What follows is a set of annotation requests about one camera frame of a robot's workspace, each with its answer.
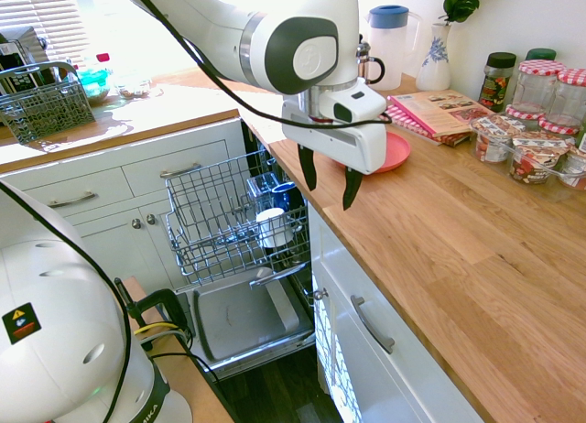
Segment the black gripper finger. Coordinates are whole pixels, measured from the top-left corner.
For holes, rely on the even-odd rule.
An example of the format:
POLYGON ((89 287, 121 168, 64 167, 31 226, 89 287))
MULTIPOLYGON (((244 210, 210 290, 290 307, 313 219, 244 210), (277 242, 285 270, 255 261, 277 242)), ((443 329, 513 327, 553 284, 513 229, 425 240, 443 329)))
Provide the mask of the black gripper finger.
POLYGON ((364 174, 358 170, 344 167, 345 189, 342 195, 342 208, 345 211, 351 208, 362 184, 363 176, 364 174))
POLYGON ((314 165, 314 151, 298 144, 298 159, 309 191, 317 187, 317 172, 314 165))

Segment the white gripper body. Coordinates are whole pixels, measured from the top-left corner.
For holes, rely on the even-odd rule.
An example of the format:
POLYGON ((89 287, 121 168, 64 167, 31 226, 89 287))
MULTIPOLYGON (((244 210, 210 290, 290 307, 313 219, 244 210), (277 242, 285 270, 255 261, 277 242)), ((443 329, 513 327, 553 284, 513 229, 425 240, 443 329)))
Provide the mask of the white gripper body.
POLYGON ((282 124, 282 129, 286 138, 366 175, 385 163, 386 130, 381 124, 343 129, 282 124))

